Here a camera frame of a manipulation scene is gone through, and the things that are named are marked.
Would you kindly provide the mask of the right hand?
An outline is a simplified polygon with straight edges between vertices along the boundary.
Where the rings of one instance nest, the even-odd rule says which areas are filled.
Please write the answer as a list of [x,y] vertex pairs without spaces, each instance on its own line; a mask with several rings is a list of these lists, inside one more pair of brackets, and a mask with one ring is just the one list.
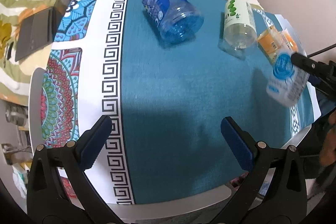
[[319,155],[319,163],[322,166],[329,166],[336,161],[335,111],[329,116],[328,122],[333,127],[327,132]]

